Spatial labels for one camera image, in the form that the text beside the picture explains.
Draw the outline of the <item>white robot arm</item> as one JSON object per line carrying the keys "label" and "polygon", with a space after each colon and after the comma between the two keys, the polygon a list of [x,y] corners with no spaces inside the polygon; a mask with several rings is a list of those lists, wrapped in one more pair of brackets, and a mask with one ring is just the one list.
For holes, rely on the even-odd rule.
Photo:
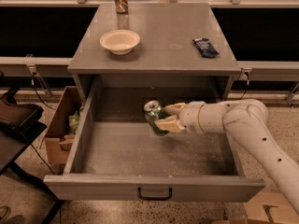
{"label": "white robot arm", "polygon": [[292,207],[299,212],[299,164],[269,132],[266,106],[255,99],[216,104],[190,102],[168,105],[168,115],[154,124],[171,133],[227,133],[265,169]]}

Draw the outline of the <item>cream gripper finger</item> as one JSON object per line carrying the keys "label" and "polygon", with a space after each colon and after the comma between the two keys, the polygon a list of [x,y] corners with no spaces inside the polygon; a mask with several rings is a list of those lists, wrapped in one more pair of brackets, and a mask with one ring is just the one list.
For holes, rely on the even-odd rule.
{"label": "cream gripper finger", "polygon": [[156,120],[155,125],[160,130],[169,131],[171,133],[181,133],[185,129],[185,127],[179,121],[177,115],[172,115],[165,119]]}
{"label": "cream gripper finger", "polygon": [[169,115],[177,115],[178,116],[185,105],[186,105],[185,103],[176,103],[176,104],[172,104],[172,105],[167,105],[164,107],[164,112]]}

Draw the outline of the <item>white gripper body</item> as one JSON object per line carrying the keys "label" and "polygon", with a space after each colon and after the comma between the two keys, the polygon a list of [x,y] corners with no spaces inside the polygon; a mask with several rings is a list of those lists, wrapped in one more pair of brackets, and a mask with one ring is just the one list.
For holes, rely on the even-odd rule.
{"label": "white gripper body", "polygon": [[178,117],[187,133],[203,133],[200,126],[199,115],[205,102],[190,102],[182,107]]}

